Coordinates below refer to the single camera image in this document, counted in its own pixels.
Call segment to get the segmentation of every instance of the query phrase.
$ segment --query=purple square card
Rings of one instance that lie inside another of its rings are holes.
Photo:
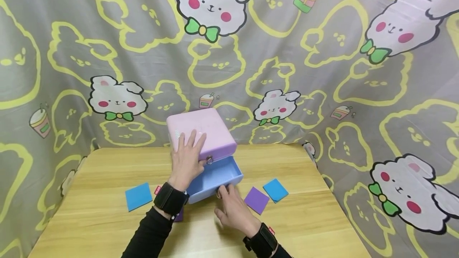
[[[251,209],[253,209],[256,213],[261,215],[263,210],[265,209],[266,205],[268,204],[269,197],[263,194],[263,192],[259,191],[256,188],[250,189],[247,197],[245,197],[245,204],[248,205]]]

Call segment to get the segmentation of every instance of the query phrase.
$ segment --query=blue square card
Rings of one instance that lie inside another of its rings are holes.
[[[274,203],[278,203],[282,198],[288,195],[287,190],[281,185],[277,178],[266,183],[265,186],[263,186],[263,189],[274,201]]]
[[[132,211],[140,206],[143,206],[151,201],[150,186],[148,182],[136,186],[135,188],[128,189],[126,191],[127,210]]]

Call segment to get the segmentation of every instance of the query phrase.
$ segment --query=metal ring pull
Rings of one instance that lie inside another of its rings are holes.
[[[208,156],[208,157],[206,158],[206,160],[207,160],[207,162],[206,162],[207,164],[212,164],[212,163],[214,162],[214,158],[212,158],[211,155]]]

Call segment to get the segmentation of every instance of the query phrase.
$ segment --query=red label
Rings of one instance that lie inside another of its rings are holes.
[[[161,187],[157,186],[156,189],[155,189],[155,195],[157,195],[160,190],[161,190]]]

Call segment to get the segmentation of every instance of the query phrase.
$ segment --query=black wristband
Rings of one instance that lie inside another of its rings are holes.
[[[243,242],[247,250],[253,252],[258,258],[269,258],[277,247],[276,237],[269,231],[265,223],[261,224],[260,230],[252,238],[247,236]]]
[[[165,182],[160,191],[155,197],[154,204],[165,213],[175,216],[188,202],[188,195],[186,192],[178,191],[173,188],[169,183]]]

